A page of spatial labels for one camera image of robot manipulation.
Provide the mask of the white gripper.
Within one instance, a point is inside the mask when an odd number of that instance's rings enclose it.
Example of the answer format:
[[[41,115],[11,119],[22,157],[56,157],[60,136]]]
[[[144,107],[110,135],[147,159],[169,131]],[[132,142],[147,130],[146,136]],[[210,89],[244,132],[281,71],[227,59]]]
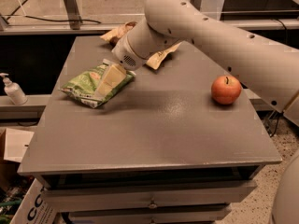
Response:
[[[94,96],[105,98],[126,78],[126,70],[137,70],[146,60],[141,57],[139,49],[142,39],[138,36],[124,35],[112,50],[120,64],[110,64],[105,70],[94,92]]]

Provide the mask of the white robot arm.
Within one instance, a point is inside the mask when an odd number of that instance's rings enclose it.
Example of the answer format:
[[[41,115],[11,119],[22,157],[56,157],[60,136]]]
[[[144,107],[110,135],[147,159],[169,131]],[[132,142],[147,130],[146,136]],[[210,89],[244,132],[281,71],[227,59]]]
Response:
[[[142,20],[112,38],[112,53],[122,67],[136,70],[182,41],[299,125],[299,50],[212,19],[188,0],[146,0]]]

